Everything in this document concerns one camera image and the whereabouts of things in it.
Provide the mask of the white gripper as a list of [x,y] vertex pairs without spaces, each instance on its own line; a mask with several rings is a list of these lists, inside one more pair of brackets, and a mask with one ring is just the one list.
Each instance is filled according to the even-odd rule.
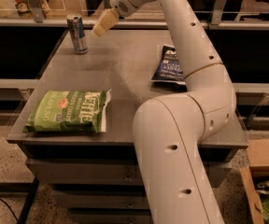
[[156,0],[109,0],[112,8],[105,9],[92,28],[92,34],[100,37],[119,22],[119,17],[129,17],[148,2]]

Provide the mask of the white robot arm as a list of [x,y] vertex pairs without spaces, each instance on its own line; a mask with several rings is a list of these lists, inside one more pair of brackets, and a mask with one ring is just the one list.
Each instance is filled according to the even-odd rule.
[[147,100],[134,115],[134,148],[154,224],[224,224],[198,151],[233,117],[228,72],[187,0],[109,0],[100,36],[151,1],[163,10],[186,91]]

